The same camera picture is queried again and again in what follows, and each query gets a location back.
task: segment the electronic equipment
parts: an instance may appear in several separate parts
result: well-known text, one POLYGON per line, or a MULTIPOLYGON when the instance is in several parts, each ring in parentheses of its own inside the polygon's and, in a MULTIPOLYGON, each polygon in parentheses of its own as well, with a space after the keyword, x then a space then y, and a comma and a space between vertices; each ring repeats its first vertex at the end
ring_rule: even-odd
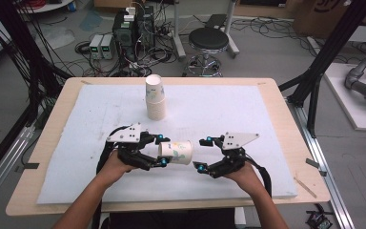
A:
POLYGON ((138 35, 136 21, 125 21, 125 15, 128 15, 128 12, 121 10, 114 17, 112 33, 114 35, 116 49, 120 60, 123 61, 126 58, 130 62, 136 62, 135 52, 138 52, 135 48, 138 35))
POLYGON ((126 22, 133 22, 134 19, 134 15, 124 15, 124 21, 126 22))
POLYGON ((135 8, 126 8, 126 11, 129 13, 129 15, 135 15, 135 8))
POLYGON ((111 34, 104 35, 100 47, 102 49, 103 58, 112 59, 115 53, 114 36, 111 34))
POLYGON ((100 49, 100 44, 102 43, 103 35, 95 35, 93 40, 89 45, 89 49, 91 50, 91 58, 92 59, 102 59, 102 50, 100 49))
POLYGON ((326 213, 323 210, 323 207, 318 203, 316 203, 315 206, 317 207, 318 211, 307 211, 307 213, 311 215, 305 223, 307 223, 312 229, 329 229, 333 224, 326 218, 325 215, 332 215, 333 213, 326 213))
POLYGON ((148 50, 155 46, 154 39, 154 22, 153 22, 153 6, 145 6, 138 8, 136 16, 138 24, 139 40, 141 47, 148 50))

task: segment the black stool seat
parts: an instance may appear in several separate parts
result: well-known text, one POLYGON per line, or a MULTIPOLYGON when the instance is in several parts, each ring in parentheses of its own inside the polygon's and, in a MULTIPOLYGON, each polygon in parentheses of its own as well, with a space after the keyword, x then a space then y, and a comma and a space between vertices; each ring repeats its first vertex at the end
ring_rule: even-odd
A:
POLYGON ((229 43, 225 32, 213 28, 199 28, 189 35, 189 42, 201 50, 222 50, 229 43))

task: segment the wooden table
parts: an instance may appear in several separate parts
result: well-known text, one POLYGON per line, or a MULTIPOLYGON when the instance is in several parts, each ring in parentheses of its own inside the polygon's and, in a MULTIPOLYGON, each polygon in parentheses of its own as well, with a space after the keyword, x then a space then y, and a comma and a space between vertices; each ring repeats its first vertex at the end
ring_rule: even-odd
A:
MULTIPOLYGON (((329 191, 317 168, 307 164, 311 154, 300 134, 281 92, 271 78, 181 78, 163 77, 165 85, 251 85, 257 86, 273 123, 282 152, 295 179, 296 198, 274 199, 276 204, 327 202, 329 191)), ((30 216, 64 213, 69 204, 36 204, 44 183, 51 155, 61 137, 79 91, 85 84, 94 85, 143 85, 145 78, 71 78, 64 86, 29 163, 39 163, 38 169, 25 170, 7 206, 9 216, 30 216)), ((104 203, 103 211, 140 211, 158 209, 193 209, 237 207, 253 205, 249 199, 219 199, 161 202, 104 203)))

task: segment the blue connector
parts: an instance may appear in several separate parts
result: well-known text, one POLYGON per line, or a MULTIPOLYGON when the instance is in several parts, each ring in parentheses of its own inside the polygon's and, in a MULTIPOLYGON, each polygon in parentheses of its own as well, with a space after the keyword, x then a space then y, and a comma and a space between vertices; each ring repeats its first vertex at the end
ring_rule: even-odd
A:
POLYGON ((165 167, 168 164, 168 161, 166 161, 165 158, 162 158, 160 164, 162 165, 162 167, 165 167))

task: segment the white foam board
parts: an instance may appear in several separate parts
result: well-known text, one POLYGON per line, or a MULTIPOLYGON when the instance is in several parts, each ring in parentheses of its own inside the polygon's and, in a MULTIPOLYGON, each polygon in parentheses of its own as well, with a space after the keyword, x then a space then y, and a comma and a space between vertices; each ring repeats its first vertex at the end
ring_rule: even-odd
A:
MULTIPOLYGON (((355 66, 334 63, 326 71, 326 78, 355 130, 366 131, 366 100, 362 94, 344 86, 347 73, 355 66)), ((360 81, 366 84, 366 69, 360 81)))
MULTIPOLYGON (((223 155, 198 140, 226 132, 257 133, 244 148, 272 177, 274 198, 297 195, 293 177, 275 136, 263 99, 254 86, 165 86, 167 116, 146 115, 145 86, 86 85, 77 98, 47 171, 38 203, 70 203, 95 175, 106 137, 117 127, 140 122, 151 134, 191 140, 193 161, 209 164, 223 155)), ((157 156, 157 146, 143 154, 157 156)), ((224 177, 200 175, 193 164, 169 164, 149 172, 133 170, 108 189, 103 201, 160 201, 248 198, 224 177)))

